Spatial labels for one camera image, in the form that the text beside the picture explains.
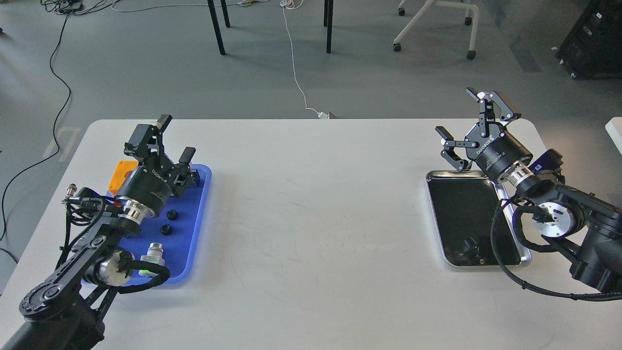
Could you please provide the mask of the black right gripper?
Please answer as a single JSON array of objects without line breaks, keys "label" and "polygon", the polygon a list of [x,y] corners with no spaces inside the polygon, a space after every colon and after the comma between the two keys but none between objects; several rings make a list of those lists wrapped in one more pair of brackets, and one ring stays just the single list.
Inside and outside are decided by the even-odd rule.
[{"label": "black right gripper", "polygon": [[[479,120],[464,141],[454,140],[443,126],[436,126],[444,140],[441,155],[459,172],[470,170],[475,162],[491,181],[505,182],[511,172],[508,168],[516,162],[527,165],[533,159],[533,154],[506,131],[506,125],[519,119],[521,113],[503,93],[477,92],[471,87],[465,91],[479,103]],[[460,158],[455,148],[465,148],[468,161]]]}]

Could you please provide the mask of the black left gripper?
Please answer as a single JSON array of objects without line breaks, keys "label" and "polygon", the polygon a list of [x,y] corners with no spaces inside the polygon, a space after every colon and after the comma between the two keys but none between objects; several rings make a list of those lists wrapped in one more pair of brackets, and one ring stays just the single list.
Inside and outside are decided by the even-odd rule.
[{"label": "black left gripper", "polygon": [[[195,148],[186,147],[174,165],[165,154],[163,134],[172,119],[171,115],[162,114],[154,125],[138,124],[124,144],[124,154],[134,157],[138,167],[124,180],[116,198],[141,208],[149,217],[158,217],[171,195],[180,198],[188,187],[200,183],[198,172],[191,168]],[[145,167],[171,168],[168,182]]]}]

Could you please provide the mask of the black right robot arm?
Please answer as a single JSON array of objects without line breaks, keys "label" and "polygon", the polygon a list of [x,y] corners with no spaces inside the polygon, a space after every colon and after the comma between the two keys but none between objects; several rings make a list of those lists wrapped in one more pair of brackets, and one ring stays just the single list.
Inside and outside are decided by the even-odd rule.
[{"label": "black right robot arm", "polygon": [[[520,118],[518,109],[499,92],[465,91],[479,106],[478,122],[458,141],[443,126],[436,131],[443,139],[441,155],[458,172],[473,164],[496,185],[510,182],[515,194],[500,199],[493,214],[491,249],[504,273],[523,289],[546,296],[582,301],[621,299],[621,210],[566,185],[561,173],[562,156],[555,149],[531,165],[533,154],[509,131],[507,125]],[[515,205],[511,226],[521,246],[539,253],[561,253],[569,262],[573,279],[596,293],[560,293],[531,284],[512,273],[503,263],[496,243],[496,226],[502,210]]]}]

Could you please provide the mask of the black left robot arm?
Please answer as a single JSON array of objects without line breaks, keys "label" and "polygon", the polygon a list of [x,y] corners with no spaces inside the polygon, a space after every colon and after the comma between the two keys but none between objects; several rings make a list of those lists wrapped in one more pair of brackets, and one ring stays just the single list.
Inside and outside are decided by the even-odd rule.
[{"label": "black left robot arm", "polygon": [[169,197],[181,197],[198,182],[191,168],[195,148],[185,148],[178,162],[165,154],[163,134],[172,119],[163,114],[155,124],[136,126],[124,153],[138,164],[113,197],[69,186],[67,226],[74,213],[88,222],[74,239],[65,239],[54,272],[23,297],[18,310],[25,322],[5,350],[90,350],[104,338],[103,319],[116,295],[169,279],[167,267],[134,259],[119,243],[138,235],[144,218],[160,215]]}]

